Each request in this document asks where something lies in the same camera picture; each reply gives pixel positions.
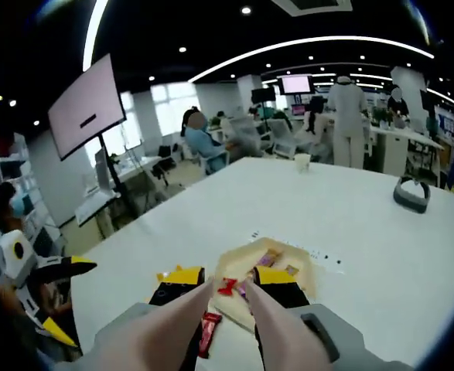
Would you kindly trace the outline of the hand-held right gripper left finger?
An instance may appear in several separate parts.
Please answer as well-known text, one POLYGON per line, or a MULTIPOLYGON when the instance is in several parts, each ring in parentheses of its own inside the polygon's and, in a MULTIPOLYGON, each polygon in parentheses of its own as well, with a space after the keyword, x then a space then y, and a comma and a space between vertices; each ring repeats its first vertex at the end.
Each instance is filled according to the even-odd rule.
POLYGON ((205 313, 202 267, 165 277, 150 302, 137 303, 103 327, 93 348, 55 370, 194 370, 205 313))

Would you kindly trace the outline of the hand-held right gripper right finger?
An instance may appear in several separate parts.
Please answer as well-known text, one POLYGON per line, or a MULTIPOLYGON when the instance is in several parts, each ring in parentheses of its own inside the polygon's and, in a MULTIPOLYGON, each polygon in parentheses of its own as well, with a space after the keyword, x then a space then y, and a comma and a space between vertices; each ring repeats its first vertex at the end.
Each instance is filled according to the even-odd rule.
POLYGON ((311 305, 295 278, 254 268, 254 333, 265 370, 412 370, 366 349, 362 333, 324 305, 311 305))

